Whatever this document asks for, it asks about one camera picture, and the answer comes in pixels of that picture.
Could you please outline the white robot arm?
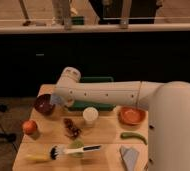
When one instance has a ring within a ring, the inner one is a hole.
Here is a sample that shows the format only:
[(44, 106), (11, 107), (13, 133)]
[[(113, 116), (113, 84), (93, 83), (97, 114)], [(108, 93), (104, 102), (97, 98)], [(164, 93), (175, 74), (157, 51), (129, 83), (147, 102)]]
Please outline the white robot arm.
[(190, 171), (190, 83), (82, 83), (80, 77), (73, 67), (63, 70), (53, 91), (60, 104), (80, 100), (146, 110), (149, 171)]

